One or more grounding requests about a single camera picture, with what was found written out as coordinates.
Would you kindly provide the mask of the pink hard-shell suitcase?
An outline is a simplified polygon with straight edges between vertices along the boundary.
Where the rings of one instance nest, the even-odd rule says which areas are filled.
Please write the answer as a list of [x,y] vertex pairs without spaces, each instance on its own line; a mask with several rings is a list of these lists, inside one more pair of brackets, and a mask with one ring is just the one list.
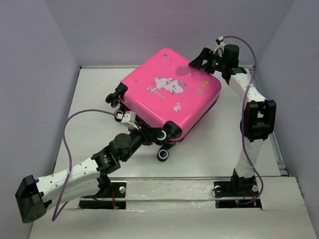
[[156,143],[159,161],[182,141],[219,98],[221,83],[203,70],[189,67],[189,60],[170,48],[161,49],[120,81],[105,101],[119,107],[115,114],[133,111],[137,123],[148,130],[160,128]]

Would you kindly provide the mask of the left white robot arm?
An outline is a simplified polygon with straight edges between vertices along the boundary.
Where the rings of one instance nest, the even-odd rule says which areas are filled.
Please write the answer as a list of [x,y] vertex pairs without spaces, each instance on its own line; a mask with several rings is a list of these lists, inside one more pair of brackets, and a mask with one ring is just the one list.
[[100,197],[109,194],[111,182],[108,174],[118,170],[142,145],[152,145],[165,139],[160,128],[132,129],[120,133],[101,151],[83,162],[52,175],[24,177],[15,193],[21,220],[28,224],[43,217],[53,205],[59,205],[89,194],[82,183],[96,180],[93,191]]

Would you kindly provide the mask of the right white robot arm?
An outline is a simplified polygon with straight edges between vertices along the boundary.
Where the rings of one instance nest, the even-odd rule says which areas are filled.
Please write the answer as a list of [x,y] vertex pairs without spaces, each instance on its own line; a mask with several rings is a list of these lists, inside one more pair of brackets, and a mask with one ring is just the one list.
[[253,85],[250,74],[239,66],[239,47],[219,45],[203,48],[189,66],[213,74],[218,71],[242,101],[240,131],[242,150],[229,181],[214,183],[217,198],[242,196],[256,186],[256,163],[264,141],[275,126],[277,104],[267,100]]

